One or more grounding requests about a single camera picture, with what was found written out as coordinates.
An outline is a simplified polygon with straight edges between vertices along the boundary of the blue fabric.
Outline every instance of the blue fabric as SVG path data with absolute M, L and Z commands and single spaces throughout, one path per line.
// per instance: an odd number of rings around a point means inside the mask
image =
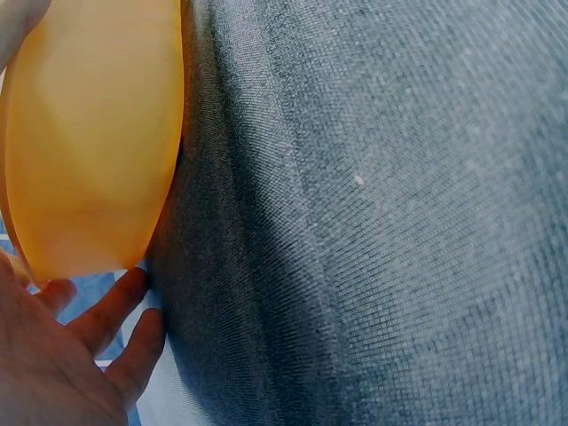
M 4 240 L 0 241 L 0 249 L 5 251 L 6 253 L 13 255 L 14 254 L 14 247 L 11 242 Z
M 141 426 L 136 408 L 128 413 L 128 424 L 129 426 Z
M 151 269 L 213 421 L 568 424 L 566 2 L 185 20 Z

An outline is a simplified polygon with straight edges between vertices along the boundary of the translucent orange object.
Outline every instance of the translucent orange object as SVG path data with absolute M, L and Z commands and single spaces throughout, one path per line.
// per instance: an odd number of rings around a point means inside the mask
M 0 205 L 37 281 L 141 260 L 183 96 L 179 0 L 53 0 L 0 98 Z

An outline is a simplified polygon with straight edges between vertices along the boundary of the orange object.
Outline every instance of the orange object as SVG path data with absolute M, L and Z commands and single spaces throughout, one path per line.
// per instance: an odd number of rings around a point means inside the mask
M 0 98 L 0 205 L 36 281 L 142 259 L 183 96 L 179 0 L 53 0 Z

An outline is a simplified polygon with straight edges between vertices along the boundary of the dark gray knit fabric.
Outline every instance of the dark gray knit fabric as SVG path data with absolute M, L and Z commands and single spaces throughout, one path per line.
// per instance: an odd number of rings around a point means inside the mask
M 567 425 L 566 1 L 185 13 L 150 255 L 215 424 Z

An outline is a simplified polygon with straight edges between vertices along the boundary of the knit texture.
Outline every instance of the knit texture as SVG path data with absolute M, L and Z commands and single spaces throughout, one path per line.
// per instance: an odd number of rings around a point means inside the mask
M 568 424 L 567 3 L 194 0 L 185 20 L 150 257 L 211 421 Z

